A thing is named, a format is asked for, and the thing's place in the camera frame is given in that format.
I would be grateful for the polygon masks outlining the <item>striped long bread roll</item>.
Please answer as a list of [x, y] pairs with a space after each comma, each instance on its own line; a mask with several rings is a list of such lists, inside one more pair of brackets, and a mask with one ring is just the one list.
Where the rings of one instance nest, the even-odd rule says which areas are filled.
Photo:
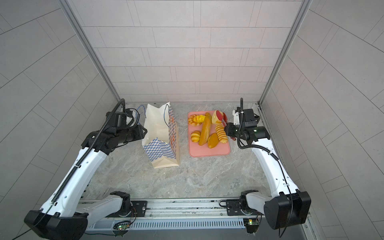
[[218, 136], [219, 142], [222, 144], [226, 144], [228, 142], [228, 137], [225, 132], [225, 128], [222, 124], [217, 124], [215, 126], [216, 134]]

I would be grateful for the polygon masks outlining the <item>pale yellow bread slice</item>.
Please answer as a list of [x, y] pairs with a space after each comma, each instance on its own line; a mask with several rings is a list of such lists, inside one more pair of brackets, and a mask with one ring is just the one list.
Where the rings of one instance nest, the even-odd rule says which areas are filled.
[[214, 125], [221, 124], [223, 119], [224, 119], [223, 112], [216, 110], [212, 115], [212, 124]]

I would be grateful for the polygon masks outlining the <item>brown oval bread roll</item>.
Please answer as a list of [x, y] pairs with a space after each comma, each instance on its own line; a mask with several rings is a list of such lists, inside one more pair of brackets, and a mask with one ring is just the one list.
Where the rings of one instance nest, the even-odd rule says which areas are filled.
[[215, 148], [219, 143], [219, 138], [217, 133], [213, 133], [211, 136], [209, 136], [207, 144], [209, 149]]

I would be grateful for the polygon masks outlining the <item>long yellow baguette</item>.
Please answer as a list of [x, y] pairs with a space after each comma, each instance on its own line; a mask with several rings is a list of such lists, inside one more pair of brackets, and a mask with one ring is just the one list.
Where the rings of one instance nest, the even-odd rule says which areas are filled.
[[205, 121], [203, 122], [203, 128], [201, 131], [201, 138], [199, 141], [199, 145], [203, 146], [204, 144], [207, 143], [208, 138], [210, 136], [210, 130], [211, 130], [211, 125], [212, 125], [212, 116], [210, 113], [205, 113]]

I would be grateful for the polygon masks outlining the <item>blue checkered paper bag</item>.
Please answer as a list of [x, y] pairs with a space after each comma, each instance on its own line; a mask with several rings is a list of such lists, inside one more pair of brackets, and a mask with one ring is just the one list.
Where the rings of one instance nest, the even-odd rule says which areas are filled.
[[171, 103], [147, 105], [142, 146], [155, 169], [180, 165], [179, 132]]

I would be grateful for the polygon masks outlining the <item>red metal tongs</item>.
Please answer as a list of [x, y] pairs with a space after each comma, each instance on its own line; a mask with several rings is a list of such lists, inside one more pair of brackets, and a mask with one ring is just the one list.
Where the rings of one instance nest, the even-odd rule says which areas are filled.
[[221, 124], [224, 126], [224, 128], [225, 128], [225, 132], [226, 132], [227, 137], [228, 137], [228, 133], [229, 133], [230, 128], [229, 128], [229, 126], [228, 126], [228, 119], [227, 119], [227, 116], [226, 116], [225, 113], [223, 113], [223, 114], [224, 114], [224, 119], [222, 120], [222, 123], [221, 123]]

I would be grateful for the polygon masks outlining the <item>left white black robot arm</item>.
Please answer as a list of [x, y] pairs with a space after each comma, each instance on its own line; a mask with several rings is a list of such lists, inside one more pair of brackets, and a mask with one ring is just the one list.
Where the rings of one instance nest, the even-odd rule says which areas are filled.
[[133, 216], [130, 195], [120, 191], [112, 192], [105, 199], [83, 208], [78, 204], [107, 156], [117, 147], [142, 140], [147, 132], [141, 125], [131, 129], [108, 127], [103, 131], [91, 132], [60, 186], [40, 210], [27, 213], [24, 223], [44, 239], [78, 240], [89, 226], [111, 214]]

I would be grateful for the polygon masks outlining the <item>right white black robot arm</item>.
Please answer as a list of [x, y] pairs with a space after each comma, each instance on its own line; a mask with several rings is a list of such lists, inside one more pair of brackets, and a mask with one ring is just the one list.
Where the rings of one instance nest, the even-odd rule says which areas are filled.
[[244, 124], [228, 123], [225, 131], [229, 137], [236, 138], [241, 150], [252, 150], [270, 186], [270, 196], [253, 190], [242, 192], [242, 212], [261, 213], [274, 230], [304, 224], [311, 206], [311, 197], [307, 192], [300, 191], [289, 177], [274, 150], [267, 129], [263, 126], [246, 128]]

